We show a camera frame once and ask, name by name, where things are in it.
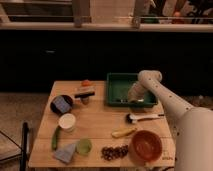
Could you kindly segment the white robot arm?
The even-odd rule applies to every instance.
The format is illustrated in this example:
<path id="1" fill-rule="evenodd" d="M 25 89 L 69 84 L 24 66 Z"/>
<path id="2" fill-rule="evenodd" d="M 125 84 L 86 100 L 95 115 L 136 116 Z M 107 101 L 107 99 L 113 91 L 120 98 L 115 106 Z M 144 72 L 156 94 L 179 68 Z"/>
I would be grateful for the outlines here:
<path id="1" fill-rule="evenodd" d="M 153 93 L 177 124 L 174 171 L 213 171 L 213 110 L 196 107 L 161 84 L 158 70 L 142 70 L 128 92 L 129 101 Z"/>

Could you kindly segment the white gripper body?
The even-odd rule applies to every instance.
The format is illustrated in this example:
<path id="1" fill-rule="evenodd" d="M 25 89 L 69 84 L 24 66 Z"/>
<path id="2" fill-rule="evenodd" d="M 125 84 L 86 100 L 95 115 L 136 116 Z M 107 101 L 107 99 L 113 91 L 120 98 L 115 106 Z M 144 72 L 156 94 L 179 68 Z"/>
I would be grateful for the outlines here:
<path id="1" fill-rule="evenodd" d="M 139 82 L 135 82 L 128 91 L 127 100 L 129 102 L 144 101 L 146 88 Z"/>

